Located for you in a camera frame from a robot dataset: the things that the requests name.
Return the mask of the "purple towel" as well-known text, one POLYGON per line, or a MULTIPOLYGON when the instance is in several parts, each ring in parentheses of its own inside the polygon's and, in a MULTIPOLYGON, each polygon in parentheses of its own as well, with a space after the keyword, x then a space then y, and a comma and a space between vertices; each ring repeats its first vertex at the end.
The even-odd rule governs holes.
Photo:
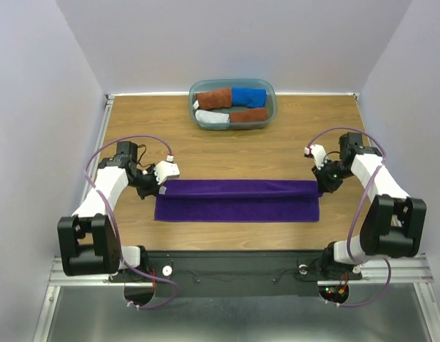
POLYGON ((155 201, 162 222, 318 222, 313 180, 171 180, 155 201))

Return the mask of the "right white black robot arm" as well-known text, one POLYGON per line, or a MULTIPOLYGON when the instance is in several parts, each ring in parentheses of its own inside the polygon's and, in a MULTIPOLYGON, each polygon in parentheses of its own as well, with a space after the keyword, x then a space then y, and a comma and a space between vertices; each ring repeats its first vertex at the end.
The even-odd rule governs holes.
POLYGON ((392 259, 417 255, 421 244, 426 203, 411 197, 385 166, 387 155, 378 142, 366 146, 365 132, 350 130, 339 138, 339 158, 331 160, 322 145, 310 141, 305 157, 314 161, 312 173, 320 193, 333 193, 345 179, 357 178, 364 188, 359 206, 369 200, 370 207, 358 235, 359 217, 353 217, 347 238, 331 242, 322 252, 320 273, 328 278, 351 272, 374 257, 392 259))

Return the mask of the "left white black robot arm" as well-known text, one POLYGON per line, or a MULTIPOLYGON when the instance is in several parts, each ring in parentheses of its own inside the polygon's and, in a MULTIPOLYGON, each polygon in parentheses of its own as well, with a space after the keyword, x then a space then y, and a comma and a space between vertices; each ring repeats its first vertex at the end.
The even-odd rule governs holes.
POLYGON ((169 177, 180 174, 170 155, 142 169, 139 147, 131 141, 119 142, 116 154, 99 162, 96 180, 78 209, 58 221, 58 243, 66 276, 116 273, 123 265, 122 247, 111 215, 121 193, 134 187, 141 199, 157 195, 169 177))

